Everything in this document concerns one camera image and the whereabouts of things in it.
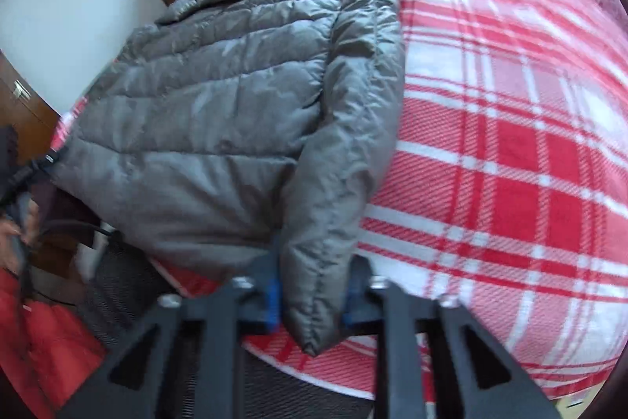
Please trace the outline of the person's left hand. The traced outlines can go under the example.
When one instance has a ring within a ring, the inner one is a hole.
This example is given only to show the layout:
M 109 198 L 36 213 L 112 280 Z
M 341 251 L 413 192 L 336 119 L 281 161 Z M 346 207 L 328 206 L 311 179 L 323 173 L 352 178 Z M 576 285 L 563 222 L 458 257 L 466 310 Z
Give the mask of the person's left hand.
M 33 200 L 29 201 L 26 219 L 22 227 L 8 216 L 3 215 L 0 222 L 1 268 L 19 274 L 24 265 L 24 257 L 18 254 L 17 242 L 25 245 L 37 237 L 39 231 L 39 207 Z

